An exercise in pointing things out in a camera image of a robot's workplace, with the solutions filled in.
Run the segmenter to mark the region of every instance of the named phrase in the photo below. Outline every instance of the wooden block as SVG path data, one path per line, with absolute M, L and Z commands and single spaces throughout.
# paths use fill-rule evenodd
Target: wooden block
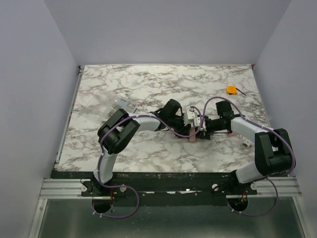
M 194 127 L 191 127 L 189 129 L 189 135 L 193 135 L 195 134 L 195 128 Z M 189 142 L 196 142 L 196 136 L 192 136 L 192 137 L 189 137 Z

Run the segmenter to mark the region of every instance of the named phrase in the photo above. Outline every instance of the marble tabletop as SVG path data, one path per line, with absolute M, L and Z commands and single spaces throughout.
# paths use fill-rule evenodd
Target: marble tabletop
M 228 95 L 228 85 L 246 93 Z M 249 65 L 87 65 L 62 149 L 59 171 L 93 171 L 100 155 L 97 131 L 105 117 L 107 92 L 138 104 L 136 114 L 162 108 L 169 99 L 184 109 L 203 110 L 207 99 L 223 96 L 250 119 L 267 125 L 264 106 Z M 206 115 L 217 118 L 211 101 Z M 239 135 L 214 134 L 189 142 L 170 131 L 138 132 L 118 155 L 117 172 L 230 172 L 254 159 L 254 145 Z

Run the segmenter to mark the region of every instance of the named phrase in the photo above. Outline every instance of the white wall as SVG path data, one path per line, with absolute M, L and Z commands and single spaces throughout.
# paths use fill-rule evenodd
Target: white wall
M 317 224 L 317 1 L 292 0 L 255 66 L 272 126 L 288 130 L 297 176 Z
M 78 67 L 43 0 L 0 7 L 0 237 L 27 237 Z
M 45 0 L 79 64 L 255 63 L 290 0 Z

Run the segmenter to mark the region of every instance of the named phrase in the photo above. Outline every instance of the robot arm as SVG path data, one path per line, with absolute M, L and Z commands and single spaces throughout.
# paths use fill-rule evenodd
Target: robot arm
M 205 117 L 204 129 L 197 135 L 199 138 L 208 139 L 216 131 L 229 130 L 237 132 L 255 143 L 255 160 L 247 166 L 231 173 L 231 183 L 233 186 L 253 182 L 266 175 L 280 173 L 288 170 L 292 165 L 290 151 L 271 132 L 260 129 L 245 120 L 240 115 L 234 115 L 231 105 L 227 101 L 216 103 L 218 119 Z M 181 109 L 180 104 L 175 100 L 170 100 L 163 109 L 150 113 L 162 119 L 168 126 L 172 127 L 180 134 L 188 135 L 189 129 L 197 126 L 197 115 L 189 117 L 182 113 L 177 116 L 176 112 Z M 99 142 L 102 137 L 113 128 L 118 122 L 130 115 L 123 109 L 118 110 L 98 131 Z M 122 125 L 122 130 L 115 129 L 104 140 L 105 153 L 100 166 L 102 183 L 108 182 L 112 178 L 112 170 L 118 153 L 120 153 L 130 142 L 137 131 L 157 131 L 165 126 L 154 118 L 134 118 Z M 284 129 L 274 130 L 290 145 L 287 131 Z

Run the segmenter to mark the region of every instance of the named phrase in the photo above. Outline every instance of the clear plastic bag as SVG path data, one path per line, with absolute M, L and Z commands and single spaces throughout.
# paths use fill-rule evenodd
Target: clear plastic bag
M 76 100 L 76 110 L 80 116 L 98 124 L 103 124 L 120 108 L 128 113 L 134 113 L 138 107 L 136 102 L 109 91 L 84 94 L 81 93 Z

